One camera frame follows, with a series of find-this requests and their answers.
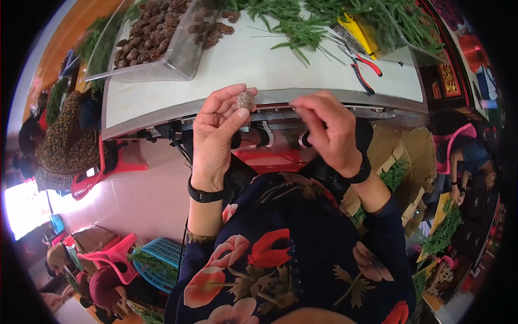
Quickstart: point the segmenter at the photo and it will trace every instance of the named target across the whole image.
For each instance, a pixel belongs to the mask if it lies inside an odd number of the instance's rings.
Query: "fingernail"
[[[250,111],[246,108],[240,108],[239,110],[237,110],[237,115],[240,118],[248,117],[249,114],[250,114]]]

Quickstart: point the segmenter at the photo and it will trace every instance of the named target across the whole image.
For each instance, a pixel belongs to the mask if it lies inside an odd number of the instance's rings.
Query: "floral blouse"
[[[405,323],[415,291],[394,198],[368,230],[329,191],[291,173],[256,177],[223,211],[217,237],[188,231],[165,323],[271,323],[318,307],[360,323]]]

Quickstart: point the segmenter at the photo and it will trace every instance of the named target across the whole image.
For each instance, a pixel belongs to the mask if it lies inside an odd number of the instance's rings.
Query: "red-handled pliers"
[[[360,61],[362,63],[365,63],[368,66],[370,66],[374,70],[374,72],[376,72],[376,74],[379,77],[381,77],[383,75],[383,73],[381,73],[380,68],[377,65],[375,65],[373,62],[371,62],[369,60],[365,60],[364,58],[362,58],[358,54],[356,54],[356,56],[354,56],[353,53],[351,53],[351,51],[347,47],[342,47],[342,46],[338,46],[338,47],[342,50],[342,52],[347,54],[347,56],[349,56],[349,58],[353,61],[351,66],[353,67],[354,72],[356,73],[356,76],[358,78],[358,81],[362,84],[362,86],[365,89],[365,91],[367,91],[368,94],[373,95],[375,93],[374,90],[365,81],[365,79],[363,79],[363,76],[362,76],[362,74],[359,71],[358,61]]]

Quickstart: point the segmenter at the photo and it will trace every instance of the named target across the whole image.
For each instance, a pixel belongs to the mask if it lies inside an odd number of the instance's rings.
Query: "white table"
[[[270,22],[272,26],[277,24],[273,19]],[[242,12],[239,21],[232,26],[233,35],[225,35],[216,46],[203,53],[191,81],[118,83],[108,80],[103,100],[102,137],[118,137],[196,114],[212,91],[235,83],[257,87],[257,104],[275,106],[302,94],[329,89],[339,100],[351,105],[428,112],[415,66],[376,60],[383,72],[383,76],[378,77],[370,67],[360,63],[365,80],[376,92],[368,96],[349,65],[352,61],[332,41],[325,40],[321,45],[347,66],[328,59],[320,51],[303,49],[311,63],[306,66],[289,48],[270,50],[286,41],[286,37],[267,32],[261,20],[252,22],[246,12]]]

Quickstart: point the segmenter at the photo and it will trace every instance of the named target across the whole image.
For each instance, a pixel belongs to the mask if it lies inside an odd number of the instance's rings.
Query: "red plastic chair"
[[[455,133],[446,135],[446,136],[437,136],[434,135],[434,147],[435,152],[437,152],[437,146],[440,142],[444,140],[448,140],[448,148],[446,150],[446,162],[439,163],[437,161],[437,173],[441,174],[450,174],[450,151],[452,149],[453,141],[455,138],[459,135],[469,136],[476,138],[477,137],[477,131],[475,130],[475,127],[471,123],[466,124],[455,131]]]
[[[296,149],[277,153],[259,148],[236,151],[234,155],[248,164],[258,174],[278,171],[297,172],[305,164],[300,158],[299,151]],[[260,164],[254,164],[253,160],[259,160]]]
[[[122,283],[128,285],[138,275],[138,271],[131,263],[128,262],[127,258],[127,253],[136,239],[137,235],[135,233],[131,233],[107,251],[86,254],[77,253],[77,257],[80,259],[93,261],[97,267],[103,266],[99,261],[108,263],[113,267],[115,272],[117,272],[117,275],[119,276],[119,279],[122,281]],[[127,265],[128,270],[125,273],[121,273],[120,270],[115,266],[114,262],[124,262]]]
[[[106,168],[105,162],[104,162],[104,143],[103,140],[99,137],[99,153],[100,153],[100,170],[99,173],[97,173],[94,176],[88,177],[86,179],[83,179],[81,182],[77,182],[77,179],[79,178],[79,175],[75,176],[72,185],[70,187],[70,192],[72,194],[72,197],[74,197],[75,200],[81,200],[84,196],[87,195],[87,193],[90,192],[90,190],[94,187],[94,185],[98,184],[99,182],[103,181],[107,177],[109,177],[112,174],[119,173],[119,172],[129,172],[129,171],[145,171],[148,169],[147,163],[128,163],[124,161],[124,158],[119,154],[119,161],[117,162],[117,166],[115,167],[115,170],[109,172],[108,174],[104,174],[104,170]]]

